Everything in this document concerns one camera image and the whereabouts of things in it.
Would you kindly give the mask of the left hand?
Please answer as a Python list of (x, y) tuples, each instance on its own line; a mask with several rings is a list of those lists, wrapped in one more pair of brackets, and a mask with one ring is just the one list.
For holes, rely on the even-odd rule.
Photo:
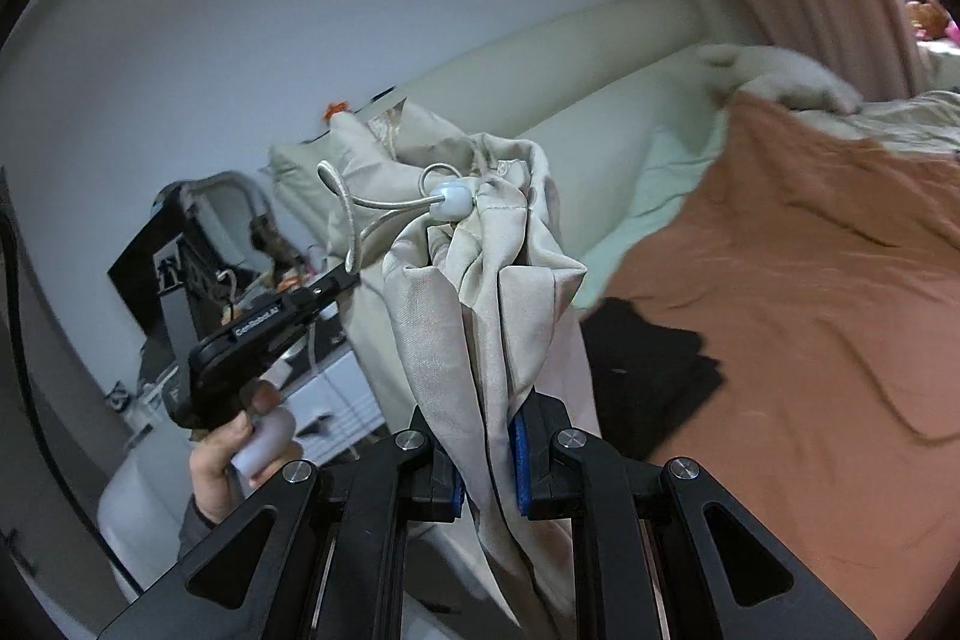
[(252, 413), (267, 414), (281, 404), (280, 392), (272, 383), (259, 381), (247, 408), (218, 429), (208, 432), (195, 445), (189, 458), (190, 481), (195, 507), (213, 525), (221, 523), (236, 507), (241, 493), (229, 476), (231, 459), (254, 435)]

